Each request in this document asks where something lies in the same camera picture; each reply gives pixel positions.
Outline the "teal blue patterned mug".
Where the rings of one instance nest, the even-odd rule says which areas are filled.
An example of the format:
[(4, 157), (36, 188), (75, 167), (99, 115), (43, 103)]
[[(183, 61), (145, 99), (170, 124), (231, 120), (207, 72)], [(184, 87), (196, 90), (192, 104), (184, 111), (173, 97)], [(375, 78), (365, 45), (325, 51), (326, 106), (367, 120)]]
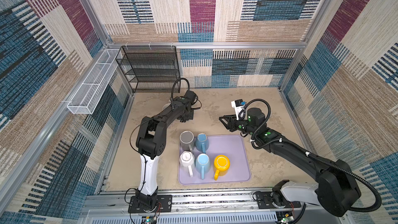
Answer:
[(202, 153), (206, 153), (209, 149), (209, 140), (205, 133), (200, 133), (197, 135), (197, 139), (195, 141), (195, 147), (198, 151)]

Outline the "lavender purple mug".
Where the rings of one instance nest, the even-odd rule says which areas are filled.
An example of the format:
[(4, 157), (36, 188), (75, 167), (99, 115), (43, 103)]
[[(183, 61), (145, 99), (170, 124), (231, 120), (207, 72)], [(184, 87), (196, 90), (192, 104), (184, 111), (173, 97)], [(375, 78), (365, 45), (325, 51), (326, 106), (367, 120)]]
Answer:
[(172, 111), (171, 103), (167, 103), (162, 107), (162, 112), (168, 113)]

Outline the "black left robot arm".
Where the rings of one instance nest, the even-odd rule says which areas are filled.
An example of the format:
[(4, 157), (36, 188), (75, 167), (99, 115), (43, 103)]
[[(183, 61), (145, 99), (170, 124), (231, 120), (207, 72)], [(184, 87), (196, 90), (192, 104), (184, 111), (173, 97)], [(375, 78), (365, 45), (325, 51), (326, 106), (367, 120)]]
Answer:
[(136, 139), (137, 152), (141, 156), (141, 180), (134, 201), (149, 210), (158, 203), (157, 170), (159, 157), (166, 147), (167, 129), (175, 120), (192, 120), (192, 106), (196, 100), (197, 94), (187, 90), (183, 96), (172, 96), (169, 106), (162, 112), (141, 121)]

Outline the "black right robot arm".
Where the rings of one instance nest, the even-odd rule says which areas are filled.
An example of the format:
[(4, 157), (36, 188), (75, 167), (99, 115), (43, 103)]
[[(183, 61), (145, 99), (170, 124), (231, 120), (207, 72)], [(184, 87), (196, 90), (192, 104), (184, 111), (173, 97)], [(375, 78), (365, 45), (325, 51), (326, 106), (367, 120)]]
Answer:
[(303, 202), (320, 205), (337, 217), (342, 217), (347, 211), (355, 211), (353, 205), (361, 197), (360, 178), (352, 173), (346, 162), (320, 157), (267, 127), (267, 116), (259, 108), (250, 108), (246, 116), (247, 119), (235, 114), (224, 115), (219, 120), (230, 132), (240, 131), (249, 135), (254, 149), (264, 149), (286, 159), (316, 182), (311, 186), (287, 179), (280, 181), (270, 194), (276, 207), (284, 207), (289, 202)]

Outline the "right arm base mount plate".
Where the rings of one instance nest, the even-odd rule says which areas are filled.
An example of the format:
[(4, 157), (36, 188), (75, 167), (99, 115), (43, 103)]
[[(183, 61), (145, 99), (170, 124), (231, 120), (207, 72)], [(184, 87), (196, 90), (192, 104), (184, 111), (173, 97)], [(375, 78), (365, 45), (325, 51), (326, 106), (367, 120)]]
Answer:
[(301, 208), (300, 202), (287, 201), (282, 195), (272, 191), (255, 191), (252, 195), (259, 209)]

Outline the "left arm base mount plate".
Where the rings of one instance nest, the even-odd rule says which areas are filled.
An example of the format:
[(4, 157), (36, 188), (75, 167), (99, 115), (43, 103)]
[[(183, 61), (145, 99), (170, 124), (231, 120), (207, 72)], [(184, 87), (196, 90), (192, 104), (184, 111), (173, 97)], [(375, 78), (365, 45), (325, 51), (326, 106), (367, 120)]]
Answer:
[(128, 213), (169, 213), (172, 211), (173, 196), (160, 195), (155, 197), (131, 197)]

